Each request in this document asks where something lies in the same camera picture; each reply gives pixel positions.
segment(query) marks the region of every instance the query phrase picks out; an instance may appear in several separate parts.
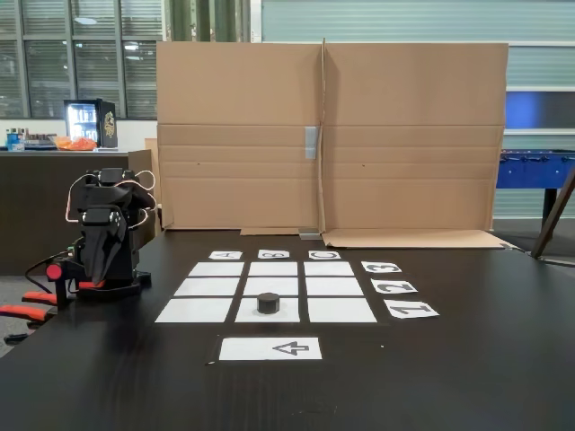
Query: black puck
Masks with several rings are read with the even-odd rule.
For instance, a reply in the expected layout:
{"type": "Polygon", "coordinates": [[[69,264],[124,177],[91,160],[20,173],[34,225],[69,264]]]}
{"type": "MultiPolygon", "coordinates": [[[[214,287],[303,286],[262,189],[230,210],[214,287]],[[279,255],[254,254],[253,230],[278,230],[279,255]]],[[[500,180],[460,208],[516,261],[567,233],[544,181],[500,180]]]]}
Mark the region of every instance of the black puck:
{"type": "Polygon", "coordinates": [[[270,292],[258,295],[258,312],[273,314],[279,311],[279,295],[270,292]]]}

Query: wall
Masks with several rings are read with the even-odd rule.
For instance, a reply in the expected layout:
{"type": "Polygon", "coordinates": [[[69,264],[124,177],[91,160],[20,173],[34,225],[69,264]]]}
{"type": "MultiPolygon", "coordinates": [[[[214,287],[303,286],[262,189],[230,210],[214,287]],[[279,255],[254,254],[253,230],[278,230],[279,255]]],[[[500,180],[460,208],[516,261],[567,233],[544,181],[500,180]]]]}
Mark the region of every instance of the wall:
{"type": "MultiPolygon", "coordinates": [[[[122,151],[143,150],[144,139],[157,137],[157,121],[118,120],[118,148],[122,151]]],[[[28,128],[31,133],[66,135],[66,122],[61,119],[0,119],[0,145],[6,142],[7,128],[28,128]]]]}

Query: dark table surface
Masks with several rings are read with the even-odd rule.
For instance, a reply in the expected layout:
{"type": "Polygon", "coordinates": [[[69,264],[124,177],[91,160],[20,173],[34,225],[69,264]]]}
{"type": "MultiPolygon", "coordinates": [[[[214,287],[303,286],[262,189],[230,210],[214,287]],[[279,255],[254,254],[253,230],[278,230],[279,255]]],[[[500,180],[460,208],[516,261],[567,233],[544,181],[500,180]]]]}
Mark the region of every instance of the dark table surface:
{"type": "MultiPolygon", "coordinates": [[[[57,430],[567,430],[575,427],[575,286],[511,250],[340,250],[377,324],[155,323],[211,251],[321,242],[169,232],[141,251],[153,286],[73,303],[0,359],[0,428],[57,430]],[[391,317],[361,260],[397,264],[438,317],[391,317]],[[219,362],[229,336],[318,337],[323,360],[219,362]]],[[[240,281],[243,288],[244,267],[240,281]]],[[[237,308],[234,299],[231,314],[237,308]]]]}

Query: white paper square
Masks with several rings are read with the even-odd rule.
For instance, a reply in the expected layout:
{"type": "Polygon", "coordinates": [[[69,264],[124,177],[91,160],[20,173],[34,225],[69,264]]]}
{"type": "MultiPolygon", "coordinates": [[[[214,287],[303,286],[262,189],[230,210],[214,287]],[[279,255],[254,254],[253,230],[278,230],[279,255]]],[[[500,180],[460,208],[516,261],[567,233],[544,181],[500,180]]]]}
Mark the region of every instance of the white paper square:
{"type": "Polygon", "coordinates": [[[384,295],[397,295],[397,294],[410,294],[415,293],[417,290],[408,281],[397,280],[374,280],[371,283],[379,294],[384,295]]]}
{"type": "Polygon", "coordinates": [[[209,255],[209,258],[214,260],[238,260],[241,257],[241,251],[213,251],[209,255]]]}
{"type": "Polygon", "coordinates": [[[363,296],[354,277],[306,277],[305,284],[310,296],[363,296]]]}
{"type": "Polygon", "coordinates": [[[337,251],[310,251],[309,259],[314,260],[330,260],[330,259],[341,259],[340,254],[337,251]]]}
{"type": "Polygon", "coordinates": [[[232,305],[232,298],[172,299],[162,310],[156,323],[220,323],[232,305]]]}
{"type": "Polygon", "coordinates": [[[200,262],[189,277],[239,277],[242,269],[243,262],[200,262]]]}
{"type": "Polygon", "coordinates": [[[398,319],[439,316],[428,304],[417,301],[391,301],[384,299],[387,310],[398,319]]]}
{"type": "Polygon", "coordinates": [[[296,276],[297,262],[253,262],[249,276],[296,276]]]}
{"type": "Polygon", "coordinates": [[[307,310],[313,323],[377,322],[364,298],[309,298],[307,310]]]}
{"type": "Polygon", "coordinates": [[[317,337],[242,337],[224,339],[220,361],[293,361],[322,359],[317,337]]]}
{"type": "Polygon", "coordinates": [[[348,262],[304,262],[307,276],[353,276],[348,262]]]}
{"type": "Polygon", "coordinates": [[[267,292],[279,296],[297,296],[297,277],[248,277],[243,296],[257,296],[267,292]]]}
{"type": "Polygon", "coordinates": [[[235,316],[236,322],[247,321],[299,321],[297,298],[279,298],[279,311],[273,314],[258,312],[257,298],[242,298],[240,309],[235,316]]]}
{"type": "Polygon", "coordinates": [[[186,278],[174,296],[234,296],[240,279],[186,278]]]}
{"type": "Polygon", "coordinates": [[[397,265],[388,262],[361,262],[367,272],[382,274],[385,272],[402,272],[397,265]]]}
{"type": "Polygon", "coordinates": [[[260,250],[258,259],[285,259],[289,257],[289,251],[282,250],[260,250]]]}

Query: orange bag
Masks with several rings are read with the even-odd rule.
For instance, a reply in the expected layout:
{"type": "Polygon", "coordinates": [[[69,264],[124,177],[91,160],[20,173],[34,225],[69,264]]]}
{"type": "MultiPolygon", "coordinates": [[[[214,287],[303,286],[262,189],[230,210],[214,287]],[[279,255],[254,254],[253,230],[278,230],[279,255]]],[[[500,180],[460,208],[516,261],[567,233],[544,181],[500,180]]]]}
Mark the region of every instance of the orange bag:
{"type": "Polygon", "coordinates": [[[67,136],[59,136],[54,138],[54,143],[58,150],[68,151],[92,151],[96,147],[96,143],[88,137],[78,137],[73,142],[67,136]]]}

